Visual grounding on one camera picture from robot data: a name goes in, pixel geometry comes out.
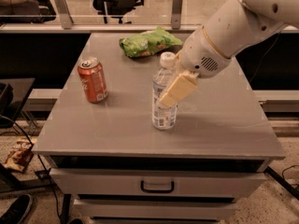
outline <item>red soda can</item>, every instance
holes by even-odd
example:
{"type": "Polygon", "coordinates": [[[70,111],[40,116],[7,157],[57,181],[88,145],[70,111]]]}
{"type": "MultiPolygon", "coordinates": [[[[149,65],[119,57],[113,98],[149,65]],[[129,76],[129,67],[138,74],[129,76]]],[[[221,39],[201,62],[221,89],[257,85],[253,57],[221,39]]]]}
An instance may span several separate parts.
{"type": "Polygon", "coordinates": [[[78,74],[89,102],[98,103],[107,97],[103,65],[96,58],[83,61],[78,66],[78,74]]]}

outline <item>black shoe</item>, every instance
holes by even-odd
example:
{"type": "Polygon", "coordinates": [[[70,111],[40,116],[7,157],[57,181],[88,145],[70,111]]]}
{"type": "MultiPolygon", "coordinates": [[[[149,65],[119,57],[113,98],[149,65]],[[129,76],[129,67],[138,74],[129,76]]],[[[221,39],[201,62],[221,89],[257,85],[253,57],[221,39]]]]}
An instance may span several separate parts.
{"type": "Polygon", "coordinates": [[[30,195],[20,196],[0,217],[0,224],[21,224],[30,211],[32,200],[30,195]]]}
{"type": "Polygon", "coordinates": [[[80,218],[76,218],[68,222],[68,224],[84,224],[84,222],[80,218]]]}

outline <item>bottle cap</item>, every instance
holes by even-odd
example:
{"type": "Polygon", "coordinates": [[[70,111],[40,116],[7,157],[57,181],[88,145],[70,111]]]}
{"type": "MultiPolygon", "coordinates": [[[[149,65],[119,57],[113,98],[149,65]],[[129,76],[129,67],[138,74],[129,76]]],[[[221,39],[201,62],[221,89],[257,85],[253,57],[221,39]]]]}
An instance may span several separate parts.
{"type": "Polygon", "coordinates": [[[163,52],[160,58],[160,65],[162,68],[171,68],[176,64],[176,55],[172,52],[163,52]]]}

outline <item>gray tabletop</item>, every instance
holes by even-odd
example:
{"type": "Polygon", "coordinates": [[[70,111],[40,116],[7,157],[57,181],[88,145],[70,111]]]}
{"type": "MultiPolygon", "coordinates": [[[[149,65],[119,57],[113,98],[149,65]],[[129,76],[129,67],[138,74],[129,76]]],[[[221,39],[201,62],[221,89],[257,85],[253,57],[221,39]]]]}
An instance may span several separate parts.
{"type": "Polygon", "coordinates": [[[78,63],[102,63],[108,97],[89,103],[77,66],[34,147],[43,155],[282,159],[284,152],[236,60],[178,104],[177,123],[151,124],[152,76],[157,55],[130,59],[119,47],[129,34],[92,34],[78,63]]]}

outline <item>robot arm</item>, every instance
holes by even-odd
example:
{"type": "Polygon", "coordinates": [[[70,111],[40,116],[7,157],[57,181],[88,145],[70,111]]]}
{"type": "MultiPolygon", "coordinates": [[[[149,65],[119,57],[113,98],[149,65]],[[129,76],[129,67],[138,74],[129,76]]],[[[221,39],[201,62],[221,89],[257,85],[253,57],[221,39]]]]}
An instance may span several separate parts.
{"type": "Polygon", "coordinates": [[[177,55],[177,76],[160,104],[174,105],[196,90],[197,77],[216,76],[243,49],[297,22],[299,0],[228,0],[185,41],[177,55]]]}

